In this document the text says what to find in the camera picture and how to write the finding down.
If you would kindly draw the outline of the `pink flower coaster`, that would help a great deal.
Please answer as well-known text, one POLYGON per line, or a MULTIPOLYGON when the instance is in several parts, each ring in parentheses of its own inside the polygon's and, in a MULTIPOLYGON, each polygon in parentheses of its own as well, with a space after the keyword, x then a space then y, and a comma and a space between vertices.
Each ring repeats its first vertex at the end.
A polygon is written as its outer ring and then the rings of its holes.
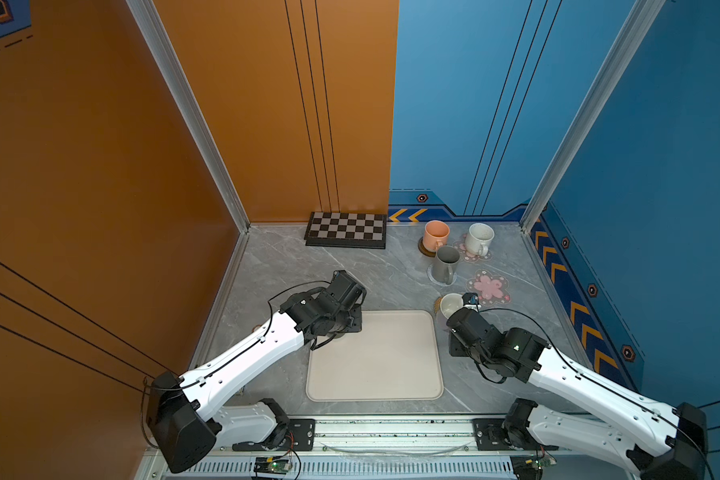
POLYGON ((505 277, 493 275, 487 270, 478 271, 474 278, 467 281, 467 289, 477 295, 481 307, 510 303, 508 285, 505 277))
POLYGON ((466 248, 466 234, 462 234, 460 240, 455 244, 455 247, 460 251, 464 257, 464 261, 467 263, 478 263, 483 261, 489 261, 493 257, 493 252, 488 251, 485 256, 474 255, 470 253, 466 248))

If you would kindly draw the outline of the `white mug purple handle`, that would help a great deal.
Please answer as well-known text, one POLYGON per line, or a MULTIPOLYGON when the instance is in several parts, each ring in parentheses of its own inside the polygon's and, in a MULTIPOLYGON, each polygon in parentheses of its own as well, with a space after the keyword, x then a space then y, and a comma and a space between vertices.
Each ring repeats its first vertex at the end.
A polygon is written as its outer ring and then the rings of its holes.
POLYGON ((448 320, 454 313, 464 306, 463 295, 449 293, 440 298, 438 315, 448 320))

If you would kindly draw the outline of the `beige rectangular serving tray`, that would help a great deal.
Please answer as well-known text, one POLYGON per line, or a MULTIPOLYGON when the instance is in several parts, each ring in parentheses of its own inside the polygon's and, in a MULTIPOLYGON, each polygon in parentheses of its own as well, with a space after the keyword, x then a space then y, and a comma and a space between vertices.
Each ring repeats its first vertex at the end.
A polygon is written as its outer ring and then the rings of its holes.
POLYGON ((313 402, 436 400, 444 391, 434 319, 423 310, 368 311, 362 330, 310 353, 313 402))

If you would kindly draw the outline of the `grey green mug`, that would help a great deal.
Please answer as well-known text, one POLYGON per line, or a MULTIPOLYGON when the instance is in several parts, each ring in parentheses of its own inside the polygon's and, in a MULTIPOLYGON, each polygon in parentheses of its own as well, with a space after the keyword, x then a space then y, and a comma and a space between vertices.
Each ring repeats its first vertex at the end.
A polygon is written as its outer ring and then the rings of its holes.
POLYGON ((460 260, 461 254, 458 249, 444 245, 437 250, 430 269, 436 278, 445 281, 457 275, 460 260))

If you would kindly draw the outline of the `brown wooden round coaster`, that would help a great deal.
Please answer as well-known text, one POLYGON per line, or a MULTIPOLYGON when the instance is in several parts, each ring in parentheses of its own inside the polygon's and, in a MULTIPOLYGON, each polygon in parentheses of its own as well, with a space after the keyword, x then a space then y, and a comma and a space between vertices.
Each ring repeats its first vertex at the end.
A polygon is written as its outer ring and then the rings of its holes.
POLYGON ((420 251, 421 254, 423 254, 423 255, 425 255, 425 256, 427 256, 427 257, 434 257, 434 256, 435 256, 435 253, 434 253, 434 252, 428 250, 428 249, 424 246, 424 243, 423 243, 423 239, 422 239, 422 238, 420 238, 420 239, 418 240, 417 247, 418 247, 418 249, 419 249, 419 251, 420 251))

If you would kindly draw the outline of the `cream white mug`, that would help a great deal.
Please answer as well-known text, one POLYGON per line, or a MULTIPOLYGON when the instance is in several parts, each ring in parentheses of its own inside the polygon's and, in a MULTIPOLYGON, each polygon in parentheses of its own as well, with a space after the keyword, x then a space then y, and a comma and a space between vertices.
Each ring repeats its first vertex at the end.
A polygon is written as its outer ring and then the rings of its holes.
POLYGON ((466 251, 475 257, 486 258, 490 246, 495 238, 495 231, 484 223, 474 223, 469 226, 465 237, 466 251))

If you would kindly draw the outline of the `orange peach mug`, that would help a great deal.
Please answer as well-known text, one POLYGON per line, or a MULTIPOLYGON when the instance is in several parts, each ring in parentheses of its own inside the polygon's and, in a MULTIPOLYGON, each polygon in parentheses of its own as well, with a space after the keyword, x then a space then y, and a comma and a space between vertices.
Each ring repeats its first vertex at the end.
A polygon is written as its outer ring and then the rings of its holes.
POLYGON ((439 248, 446 245, 450 235, 450 227, 440 220, 431 220, 426 223, 422 237, 422 246, 428 252, 436 253, 439 248))

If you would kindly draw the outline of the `blue woven round coaster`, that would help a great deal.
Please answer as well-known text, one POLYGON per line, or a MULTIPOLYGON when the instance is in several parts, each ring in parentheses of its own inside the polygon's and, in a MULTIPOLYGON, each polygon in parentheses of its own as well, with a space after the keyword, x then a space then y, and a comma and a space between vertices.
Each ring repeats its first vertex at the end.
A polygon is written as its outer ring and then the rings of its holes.
POLYGON ((437 286, 440 286, 440 287, 449 287, 449 286, 452 286, 452 285, 456 282, 456 280, 457 280, 457 278, 458 278, 457 275, 454 275, 454 276, 452 276, 452 277, 450 277, 450 278, 447 278, 445 281, 441 281, 440 279, 438 279, 438 278, 436 278, 436 277, 434 276, 434 274, 432 273, 432 270, 431 270, 431 269, 428 269, 428 270, 427 270, 427 276, 428 276, 428 279, 429 279, 433 284, 435 284, 435 285, 437 285, 437 286))

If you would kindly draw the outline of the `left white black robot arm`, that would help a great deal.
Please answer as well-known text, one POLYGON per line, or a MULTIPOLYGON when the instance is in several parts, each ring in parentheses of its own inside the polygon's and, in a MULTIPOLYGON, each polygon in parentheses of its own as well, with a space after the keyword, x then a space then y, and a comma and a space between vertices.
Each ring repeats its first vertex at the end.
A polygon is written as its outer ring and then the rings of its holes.
POLYGON ((289 439, 290 420, 273 399, 227 408, 226 402, 280 359, 362 330, 366 288, 345 270, 328 281, 284 290, 286 300, 251 334, 183 374, 166 371, 142 388, 142 430, 169 471, 183 473, 221 447, 275 450, 289 439))

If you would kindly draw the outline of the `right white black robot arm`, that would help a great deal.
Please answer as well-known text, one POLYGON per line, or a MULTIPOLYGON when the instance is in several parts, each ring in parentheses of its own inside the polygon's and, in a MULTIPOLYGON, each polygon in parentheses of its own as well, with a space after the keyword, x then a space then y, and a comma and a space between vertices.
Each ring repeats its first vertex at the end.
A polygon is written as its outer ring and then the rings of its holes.
POLYGON ((518 398, 500 426, 475 429, 489 445, 573 450, 641 479, 713 478, 701 409, 645 397, 563 354, 546 333, 517 327, 502 332, 478 310, 461 308, 446 325, 451 355, 470 359, 480 375, 493 371, 496 384, 508 379, 530 384, 589 414, 564 414, 518 398))

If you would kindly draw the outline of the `black white chessboard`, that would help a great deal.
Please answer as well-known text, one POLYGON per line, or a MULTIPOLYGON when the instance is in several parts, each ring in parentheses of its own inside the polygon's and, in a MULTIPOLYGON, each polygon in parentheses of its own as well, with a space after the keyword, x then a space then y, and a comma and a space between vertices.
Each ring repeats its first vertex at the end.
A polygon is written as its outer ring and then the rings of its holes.
POLYGON ((304 240, 306 246, 385 249, 386 233, 383 214, 313 212, 304 240))

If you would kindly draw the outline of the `left green circuit board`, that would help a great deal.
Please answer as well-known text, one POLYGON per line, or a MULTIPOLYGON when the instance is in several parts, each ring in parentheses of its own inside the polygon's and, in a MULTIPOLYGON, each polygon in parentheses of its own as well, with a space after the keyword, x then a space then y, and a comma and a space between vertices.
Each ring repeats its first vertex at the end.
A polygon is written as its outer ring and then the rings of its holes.
POLYGON ((254 477, 262 475, 284 476, 291 469, 291 461, 286 457, 256 457, 253 465, 253 475, 254 477))

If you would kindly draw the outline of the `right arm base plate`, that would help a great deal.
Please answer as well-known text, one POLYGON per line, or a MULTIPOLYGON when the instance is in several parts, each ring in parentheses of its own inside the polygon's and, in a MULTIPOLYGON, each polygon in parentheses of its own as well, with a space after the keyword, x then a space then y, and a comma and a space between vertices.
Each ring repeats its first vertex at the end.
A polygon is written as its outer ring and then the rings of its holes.
POLYGON ((530 423, 522 419, 500 420, 477 418, 472 420, 473 434, 479 451, 523 450, 557 451, 559 447, 539 443, 530 433, 530 423))

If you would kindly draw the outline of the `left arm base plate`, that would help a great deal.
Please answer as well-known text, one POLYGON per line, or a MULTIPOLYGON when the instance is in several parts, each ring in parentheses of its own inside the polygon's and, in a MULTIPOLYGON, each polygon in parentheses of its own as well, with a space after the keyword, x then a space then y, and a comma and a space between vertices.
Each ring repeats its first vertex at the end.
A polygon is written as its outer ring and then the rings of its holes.
POLYGON ((311 451, 314 445, 316 421, 291 419, 278 422, 273 432, 260 442, 240 442, 232 446, 240 452, 296 452, 311 451))

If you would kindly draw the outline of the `aluminium front frame rail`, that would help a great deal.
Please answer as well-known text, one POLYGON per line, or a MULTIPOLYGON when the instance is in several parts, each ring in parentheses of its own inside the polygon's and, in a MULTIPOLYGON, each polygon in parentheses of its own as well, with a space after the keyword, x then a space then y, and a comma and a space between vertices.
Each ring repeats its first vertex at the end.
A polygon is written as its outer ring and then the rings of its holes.
POLYGON ((632 473, 560 449, 479 451, 468 415, 316 417, 311 451, 291 453, 282 479, 630 479, 632 473), (527 460, 549 456, 536 471, 527 460))

